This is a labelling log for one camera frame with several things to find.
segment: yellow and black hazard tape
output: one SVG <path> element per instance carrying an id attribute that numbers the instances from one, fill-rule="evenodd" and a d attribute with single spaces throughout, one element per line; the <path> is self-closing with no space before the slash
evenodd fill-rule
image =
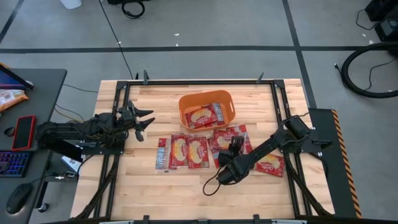
<path id="1" fill-rule="evenodd" d="M 358 218 L 362 218 L 361 209 L 359 208 L 359 203 L 358 203 L 358 197 L 356 196 L 353 175 L 352 175 L 351 169 L 349 168 L 347 150 L 346 150 L 346 146 L 344 144 L 343 134 L 341 133 L 340 122 L 338 121 L 337 111 L 331 110 L 331 112 L 333 113 L 333 117 L 335 119 L 335 125 L 336 125 L 338 140 L 340 142 L 341 154 L 343 155 L 343 161 L 344 161 L 345 168 L 346 168 L 349 188 L 351 190 L 351 195 L 353 197 L 353 203 L 354 203 L 354 208 L 355 208 L 355 211 L 356 211 L 356 216 Z"/>

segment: laptop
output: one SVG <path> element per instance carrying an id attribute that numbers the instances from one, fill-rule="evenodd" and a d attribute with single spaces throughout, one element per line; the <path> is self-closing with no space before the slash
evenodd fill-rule
<path id="1" fill-rule="evenodd" d="M 0 64 L 0 90 L 33 90 L 33 85 Z"/>

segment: black mouse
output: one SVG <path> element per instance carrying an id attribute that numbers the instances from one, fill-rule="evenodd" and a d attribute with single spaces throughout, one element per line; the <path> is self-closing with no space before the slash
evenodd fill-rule
<path id="1" fill-rule="evenodd" d="M 6 210 L 10 214 L 15 214 L 25 205 L 32 191 L 32 184 L 21 184 L 10 195 L 7 201 Z"/>

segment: orange plastic bin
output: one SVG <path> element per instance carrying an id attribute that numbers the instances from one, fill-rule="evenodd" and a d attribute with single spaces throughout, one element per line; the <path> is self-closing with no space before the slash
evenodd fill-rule
<path id="1" fill-rule="evenodd" d="M 213 126 L 208 128 L 196 128 L 192 129 L 188 126 L 187 117 L 185 114 L 199 110 L 203 105 L 208 105 L 210 103 L 220 103 L 221 112 L 224 117 L 224 125 Z M 235 108 L 232 102 L 231 95 L 225 90 L 208 91 L 204 93 L 189 94 L 181 97 L 178 102 L 178 107 L 180 109 L 180 119 L 182 125 L 189 132 L 199 132 L 207 131 L 216 128 L 225 128 L 228 124 L 235 118 Z"/>

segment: wooden work surface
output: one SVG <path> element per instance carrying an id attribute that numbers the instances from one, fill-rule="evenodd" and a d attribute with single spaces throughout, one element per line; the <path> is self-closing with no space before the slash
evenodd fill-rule
<path id="1" fill-rule="evenodd" d="M 291 113 L 308 112 L 301 81 L 286 79 L 285 86 Z M 95 113 L 111 111 L 115 88 L 116 81 L 101 82 Z M 210 152 L 209 169 L 179 167 L 171 173 L 155 170 L 158 139 L 170 138 L 174 133 L 186 133 L 180 124 L 178 99 L 186 94 L 211 90 L 226 90 L 231 94 L 236 110 L 231 126 L 245 124 L 253 147 L 260 145 L 277 129 L 269 85 L 132 87 L 129 97 L 135 106 L 142 110 L 154 110 L 145 119 L 155 117 L 156 120 L 143 133 L 144 142 L 138 142 L 134 132 L 126 141 L 119 163 L 112 220 L 142 220 L 144 215 L 150 215 L 151 220 L 252 219 L 253 214 L 260 214 L 260 218 L 294 217 L 286 173 L 280 178 L 251 171 L 239 184 L 222 185 L 215 195 L 207 197 L 202 193 L 203 184 L 216 172 Z M 303 120 L 311 126 L 309 115 Z M 207 136 L 211 132 L 198 134 Z M 279 151 L 273 154 L 281 156 Z M 333 213 L 321 161 L 308 154 L 302 154 L 301 158 L 308 188 L 324 208 Z M 94 156 L 81 168 L 71 217 L 78 215 L 96 192 L 102 161 L 103 156 Z M 206 192 L 212 192 L 217 184 L 216 180 L 211 181 L 206 186 Z M 304 214 L 302 194 L 298 187 L 297 195 L 300 211 Z M 106 203 L 103 203 L 102 214 L 105 207 Z"/>

